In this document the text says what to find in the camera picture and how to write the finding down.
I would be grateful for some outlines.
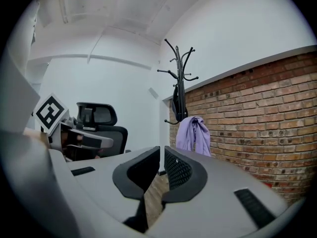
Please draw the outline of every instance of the purple cloth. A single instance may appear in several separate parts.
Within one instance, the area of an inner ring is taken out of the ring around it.
[[[192,151],[196,143],[196,153],[210,156],[210,132],[201,117],[187,117],[179,126],[176,147]]]

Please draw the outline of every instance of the brick wall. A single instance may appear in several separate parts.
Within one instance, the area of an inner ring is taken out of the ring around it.
[[[211,154],[272,185],[289,203],[317,170],[317,52],[243,71],[186,94],[211,133]],[[170,120],[175,121],[170,110]],[[175,145],[178,126],[170,126]]]

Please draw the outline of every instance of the black coat rack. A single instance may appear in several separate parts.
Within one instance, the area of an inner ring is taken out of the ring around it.
[[[185,70],[188,58],[192,52],[195,52],[195,50],[193,49],[193,47],[191,47],[189,52],[186,52],[185,54],[182,55],[182,57],[180,57],[178,46],[176,46],[176,51],[175,51],[175,49],[168,42],[168,40],[165,39],[165,41],[172,48],[172,50],[175,54],[175,58],[170,60],[170,62],[172,62],[174,60],[176,61],[176,63],[177,63],[177,76],[175,75],[175,73],[171,72],[170,70],[159,70],[158,69],[158,72],[166,72],[177,80],[177,84],[173,85],[175,87],[174,95],[173,95],[173,111],[175,113],[175,117],[176,117],[177,122],[172,123],[168,120],[164,120],[164,122],[167,122],[170,124],[178,124],[179,122],[183,121],[186,117],[188,117],[188,112],[186,109],[186,102],[185,102],[184,79],[187,81],[192,81],[192,80],[198,79],[198,77],[187,79],[185,77],[185,75],[191,75],[191,73],[184,74],[184,70]],[[183,58],[186,55],[187,55],[187,57],[186,57],[185,63],[183,63]]]

